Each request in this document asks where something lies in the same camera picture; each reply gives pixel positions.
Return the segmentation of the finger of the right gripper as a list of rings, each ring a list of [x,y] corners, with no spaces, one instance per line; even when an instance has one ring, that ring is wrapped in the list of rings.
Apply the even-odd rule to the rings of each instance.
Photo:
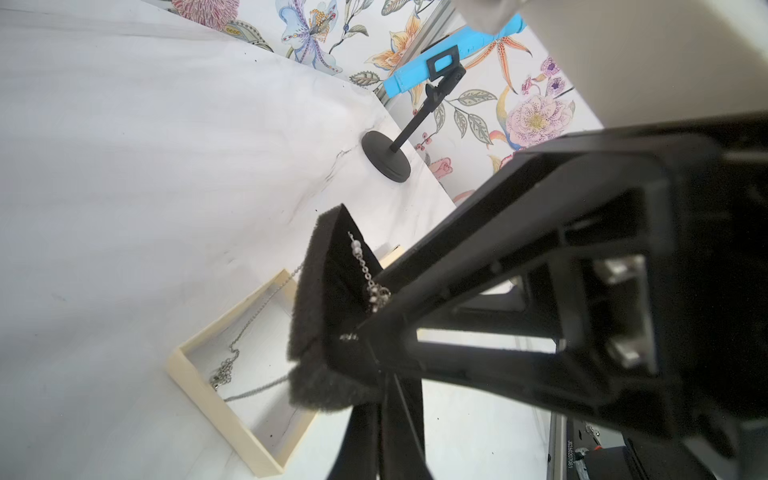
[[[690,133],[524,151],[385,272],[393,297],[362,337],[384,371],[692,433],[720,156]]]

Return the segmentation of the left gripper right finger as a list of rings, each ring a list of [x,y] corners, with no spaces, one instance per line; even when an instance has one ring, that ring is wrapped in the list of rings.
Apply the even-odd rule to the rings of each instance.
[[[422,382],[388,374],[380,410],[380,478],[432,480],[425,457]]]

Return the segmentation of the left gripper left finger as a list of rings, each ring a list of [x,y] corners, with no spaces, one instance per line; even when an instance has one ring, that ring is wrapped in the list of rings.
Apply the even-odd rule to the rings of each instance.
[[[328,480],[376,480],[379,472],[380,407],[357,405]]]

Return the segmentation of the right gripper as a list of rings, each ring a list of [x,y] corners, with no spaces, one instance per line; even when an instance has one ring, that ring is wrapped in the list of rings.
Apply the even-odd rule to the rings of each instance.
[[[570,136],[525,152],[565,348],[527,402],[767,475],[767,118]]]

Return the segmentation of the black foam insert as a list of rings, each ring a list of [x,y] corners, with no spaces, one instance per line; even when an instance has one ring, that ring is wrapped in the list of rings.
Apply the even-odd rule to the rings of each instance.
[[[292,405],[339,411],[378,403],[378,369],[359,333],[382,267],[345,205],[321,214],[298,280],[287,357]]]

